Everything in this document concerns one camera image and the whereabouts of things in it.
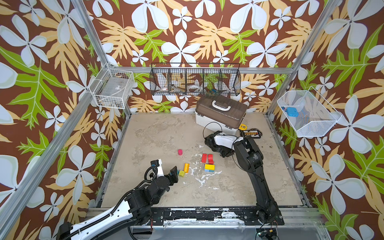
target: table surface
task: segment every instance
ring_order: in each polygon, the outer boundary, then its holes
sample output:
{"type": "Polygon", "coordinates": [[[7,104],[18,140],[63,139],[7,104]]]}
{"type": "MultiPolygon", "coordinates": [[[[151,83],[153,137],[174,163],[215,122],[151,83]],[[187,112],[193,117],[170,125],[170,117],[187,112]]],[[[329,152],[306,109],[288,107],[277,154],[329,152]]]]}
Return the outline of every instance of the table surface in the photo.
{"type": "MultiPolygon", "coordinates": [[[[255,139],[264,155],[264,174],[278,205],[302,205],[288,169],[262,113],[247,113],[244,124],[262,131],[255,139]]],[[[157,207],[213,207],[255,205],[256,195],[248,174],[238,168],[232,157],[222,158],[204,144],[202,126],[195,114],[133,114],[122,142],[102,207],[112,207],[121,196],[144,179],[150,161],[162,159],[165,174],[177,166],[189,173],[179,177],[157,207]],[[215,172],[205,172],[203,153],[213,154],[215,172]]],[[[206,129],[205,136],[212,131],[206,129]]]]}

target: toolbox handle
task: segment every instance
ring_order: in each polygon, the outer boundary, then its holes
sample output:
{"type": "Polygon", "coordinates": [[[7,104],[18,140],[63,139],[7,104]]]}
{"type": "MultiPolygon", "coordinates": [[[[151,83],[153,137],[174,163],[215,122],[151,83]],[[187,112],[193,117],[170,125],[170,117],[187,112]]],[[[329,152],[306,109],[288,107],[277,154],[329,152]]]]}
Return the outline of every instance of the toolbox handle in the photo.
{"type": "Polygon", "coordinates": [[[212,101],[212,106],[214,108],[217,108],[217,109],[221,110],[221,111],[228,111],[229,109],[231,109],[231,106],[228,106],[226,108],[222,108],[222,107],[217,106],[215,103],[216,103],[216,100],[213,100],[212,101]]]}

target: white wire basket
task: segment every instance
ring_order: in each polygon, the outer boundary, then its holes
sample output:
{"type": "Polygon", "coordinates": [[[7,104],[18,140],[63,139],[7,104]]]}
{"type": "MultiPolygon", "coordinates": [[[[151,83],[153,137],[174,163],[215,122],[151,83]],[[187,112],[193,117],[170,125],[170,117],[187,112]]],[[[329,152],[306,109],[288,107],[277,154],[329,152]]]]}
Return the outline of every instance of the white wire basket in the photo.
{"type": "Polygon", "coordinates": [[[100,71],[92,96],[97,106],[124,109],[135,82],[133,72],[114,68],[100,71]]]}
{"type": "Polygon", "coordinates": [[[296,108],[297,117],[288,116],[286,111],[282,111],[297,137],[323,137],[341,118],[341,114],[314,88],[287,91],[277,103],[280,108],[296,108]],[[310,90],[314,90],[319,99],[310,90]]]}

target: black wire basket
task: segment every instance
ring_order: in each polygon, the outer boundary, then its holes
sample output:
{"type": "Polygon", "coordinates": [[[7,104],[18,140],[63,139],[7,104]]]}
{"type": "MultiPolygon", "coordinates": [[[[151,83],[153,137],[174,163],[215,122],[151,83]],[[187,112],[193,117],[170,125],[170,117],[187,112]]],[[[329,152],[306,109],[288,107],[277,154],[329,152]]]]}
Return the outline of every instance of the black wire basket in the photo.
{"type": "Polygon", "coordinates": [[[241,83],[239,67],[240,64],[199,63],[196,67],[172,67],[169,63],[151,63],[151,94],[237,96],[241,83]]]}

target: blue object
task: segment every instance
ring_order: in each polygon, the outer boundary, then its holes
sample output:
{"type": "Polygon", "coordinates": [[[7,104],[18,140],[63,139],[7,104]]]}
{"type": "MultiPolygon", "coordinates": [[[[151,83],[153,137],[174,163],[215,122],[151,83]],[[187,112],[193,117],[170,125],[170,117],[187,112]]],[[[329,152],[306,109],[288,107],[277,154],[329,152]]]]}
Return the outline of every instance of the blue object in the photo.
{"type": "Polygon", "coordinates": [[[290,117],[298,117],[299,113],[297,112],[296,108],[288,107],[286,108],[286,112],[288,116],[290,117]]]}

